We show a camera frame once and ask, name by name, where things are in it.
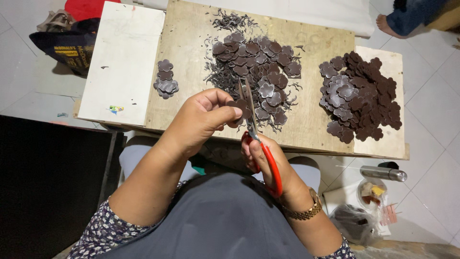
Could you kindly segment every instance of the scissors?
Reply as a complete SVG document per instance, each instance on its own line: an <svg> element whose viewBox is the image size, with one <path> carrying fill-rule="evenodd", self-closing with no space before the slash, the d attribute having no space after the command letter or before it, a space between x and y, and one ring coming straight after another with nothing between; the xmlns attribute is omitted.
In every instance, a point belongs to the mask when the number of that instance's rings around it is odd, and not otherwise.
<svg viewBox="0 0 460 259"><path fill-rule="evenodd" d="M268 191L273 197L279 198L283 192L280 172L278 170L278 166L276 165L275 159L273 158L273 155L270 152L270 149L267 146L264 146L262 141L260 141L259 137L257 136L257 119L256 119L256 113L254 109L253 94L251 92L251 86L249 85L247 78L245 80L245 85L241 85L241 79L238 79L238 90L240 92L241 98L247 102L247 107L251 111L251 116L248 119L246 119L247 131L244 132L243 137L241 138L241 141L246 141L248 145L253 140L257 140L260 143L260 146L262 147L262 150L264 151L265 157L267 158L268 165L273 175L273 180L275 181L276 188L272 189L268 185L265 185L265 186L267 187ZM257 173L259 173L260 166L257 163L256 163L256 169L257 169Z"/></svg>

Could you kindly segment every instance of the fingernail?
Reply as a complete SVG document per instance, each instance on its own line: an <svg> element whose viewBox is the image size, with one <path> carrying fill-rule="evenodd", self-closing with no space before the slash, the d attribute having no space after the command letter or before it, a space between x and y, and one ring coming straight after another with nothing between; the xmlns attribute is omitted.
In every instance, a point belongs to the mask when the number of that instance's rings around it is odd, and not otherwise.
<svg viewBox="0 0 460 259"><path fill-rule="evenodd" d="M239 118L243 115L243 111L240 108L232 107L235 110L236 117Z"/></svg>

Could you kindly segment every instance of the patterned blouse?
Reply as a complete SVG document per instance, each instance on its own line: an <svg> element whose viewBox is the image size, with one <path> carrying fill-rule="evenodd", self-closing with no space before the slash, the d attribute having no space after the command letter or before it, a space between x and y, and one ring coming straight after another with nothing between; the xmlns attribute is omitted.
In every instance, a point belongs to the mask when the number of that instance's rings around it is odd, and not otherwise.
<svg viewBox="0 0 460 259"><path fill-rule="evenodd" d="M179 182L178 189L187 181ZM136 226L119 218L111 210L109 201L101 204L93 215L80 240L72 247L67 259L93 259L116 246L129 242L152 226ZM343 238L342 246L333 254L315 259L356 259L348 242Z"/></svg>

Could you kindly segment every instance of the right hand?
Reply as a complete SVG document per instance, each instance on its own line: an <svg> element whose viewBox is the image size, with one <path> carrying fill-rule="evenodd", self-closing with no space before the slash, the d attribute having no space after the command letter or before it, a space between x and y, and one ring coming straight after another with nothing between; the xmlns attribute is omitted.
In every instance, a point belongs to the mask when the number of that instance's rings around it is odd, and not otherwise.
<svg viewBox="0 0 460 259"><path fill-rule="evenodd" d="M262 143L270 149L270 152L276 161L276 165L278 166L281 176L283 194L288 193L293 188L293 184L297 182L297 178L300 179L299 176L289 164L288 159L276 141L260 133L257 135L259 136L260 141L262 141ZM259 165L264 176L265 184L272 189L275 189L275 182L264 151L260 147L260 143L254 140L248 144L246 140L243 140L241 143L241 154L246 161L246 167L254 173L259 173L256 169L256 164Z"/></svg>

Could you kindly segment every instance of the white board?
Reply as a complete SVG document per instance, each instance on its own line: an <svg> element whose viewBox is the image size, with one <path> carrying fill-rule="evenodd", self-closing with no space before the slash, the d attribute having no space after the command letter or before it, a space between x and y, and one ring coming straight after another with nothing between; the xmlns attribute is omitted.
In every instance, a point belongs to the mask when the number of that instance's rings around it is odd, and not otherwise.
<svg viewBox="0 0 460 259"><path fill-rule="evenodd" d="M164 20L161 10L105 2L78 118L145 125Z"/></svg>
<svg viewBox="0 0 460 259"><path fill-rule="evenodd" d="M402 126L399 130L382 125L379 128L383 131L383 138L375 141L373 138L367 138L364 142L355 138L354 153L375 155L382 157L403 158L405 155L404 144L404 92L403 92L403 56L399 53L383 51L368 47L356 46L358 53L364 61L369 62L371 59L378 57L382 61L380 72L385 77L392 77L396 82L396 101L401 106L400 117Z"/></svg>

